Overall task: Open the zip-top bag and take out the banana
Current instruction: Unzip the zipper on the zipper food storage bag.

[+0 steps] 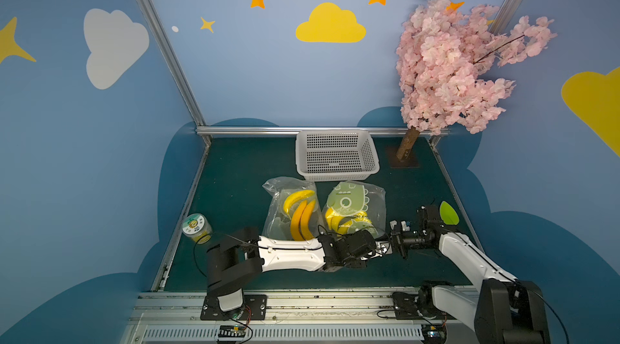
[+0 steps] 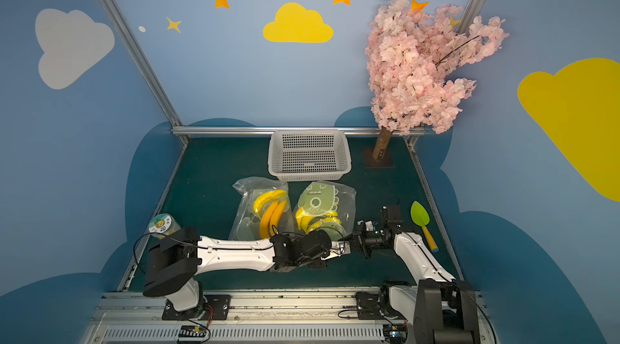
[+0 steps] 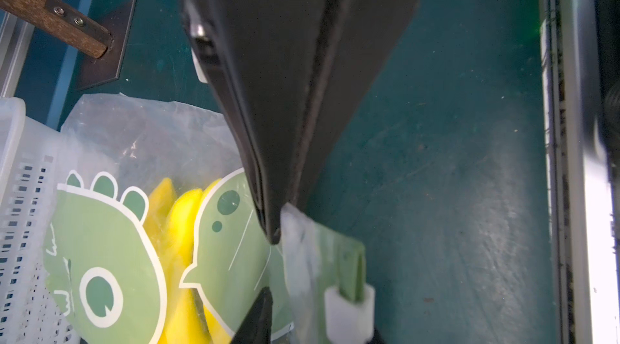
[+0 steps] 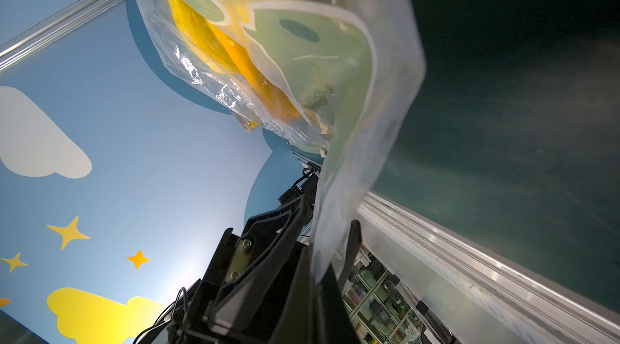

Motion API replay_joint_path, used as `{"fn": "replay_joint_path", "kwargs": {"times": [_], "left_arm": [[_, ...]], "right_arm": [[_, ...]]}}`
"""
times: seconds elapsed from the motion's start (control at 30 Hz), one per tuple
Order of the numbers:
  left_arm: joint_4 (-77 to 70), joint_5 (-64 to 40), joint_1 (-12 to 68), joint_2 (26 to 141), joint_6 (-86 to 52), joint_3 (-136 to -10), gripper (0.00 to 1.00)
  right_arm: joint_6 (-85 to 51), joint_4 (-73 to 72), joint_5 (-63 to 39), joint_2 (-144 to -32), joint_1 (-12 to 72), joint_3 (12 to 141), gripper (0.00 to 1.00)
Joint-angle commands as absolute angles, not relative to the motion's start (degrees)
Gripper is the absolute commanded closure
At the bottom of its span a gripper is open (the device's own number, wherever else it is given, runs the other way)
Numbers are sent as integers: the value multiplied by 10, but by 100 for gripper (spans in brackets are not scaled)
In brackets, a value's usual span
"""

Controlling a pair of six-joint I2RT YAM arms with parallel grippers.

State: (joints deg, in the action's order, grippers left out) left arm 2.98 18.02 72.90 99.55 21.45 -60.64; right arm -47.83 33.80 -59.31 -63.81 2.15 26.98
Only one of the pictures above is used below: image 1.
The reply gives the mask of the yellow banana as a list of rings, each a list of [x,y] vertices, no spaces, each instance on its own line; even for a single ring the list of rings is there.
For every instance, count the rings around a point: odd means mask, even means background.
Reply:
[[[352,217],[337,227],[337,233],[341,235],[351,235],[363,230],[376,236],[376,227],[366,217]]]

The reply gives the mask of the green printed zip bag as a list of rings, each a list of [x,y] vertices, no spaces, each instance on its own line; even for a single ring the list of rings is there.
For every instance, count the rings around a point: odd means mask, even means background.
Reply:
[[[366,217],[376,227],[374,239],[384,236],[387,209],[385,190],[382,187],[355,181],[340,182],[334,187],[328,195],[324,215],[327,229],[337,234],[329,228],[326,221],[326,210],[329,207],[343,216],[340,224],[352,217]]]

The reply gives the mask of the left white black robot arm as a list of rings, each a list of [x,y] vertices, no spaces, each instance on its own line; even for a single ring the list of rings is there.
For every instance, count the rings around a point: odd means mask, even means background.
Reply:
[[[243,287],[263,273],[365,268],[368,260],[391,253],[389,241],[377,241],[366,229],[337,237],[323,232],[301,242],[265,237],[254,227],[226,234],[206,252],[206,319],[244,311]]]

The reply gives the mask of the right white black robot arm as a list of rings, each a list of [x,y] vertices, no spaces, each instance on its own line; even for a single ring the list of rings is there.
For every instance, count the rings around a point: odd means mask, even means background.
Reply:
[[[480,343],[549,343],[546,304],[540,288],[494,263],[458,230],[460,217],[447,202],[418,209],[420,228],[391,221],[392,249],[403,258],[411,250],[435,249],[468,278],[473,293],[450,284],[424,283],[416,296],[395,295],[397,318],[416,313],[427,321],[453,317]]]

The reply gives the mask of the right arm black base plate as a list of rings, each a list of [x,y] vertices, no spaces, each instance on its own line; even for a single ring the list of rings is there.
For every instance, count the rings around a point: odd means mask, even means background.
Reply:
[[[415,294],[410,292],[394,292],[392,300],[397,320],[414,320],[437,317],[443,318],[444,312],[433,304],[432,289],[435,286],[451,286],[446,281],[425,281]]]

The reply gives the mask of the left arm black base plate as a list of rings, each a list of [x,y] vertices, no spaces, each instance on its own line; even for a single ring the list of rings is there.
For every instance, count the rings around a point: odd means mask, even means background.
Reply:
[[[242,291],[228,296],[206,296],[200,313],[201,321],[264,321],[267,296],[245,294]]]

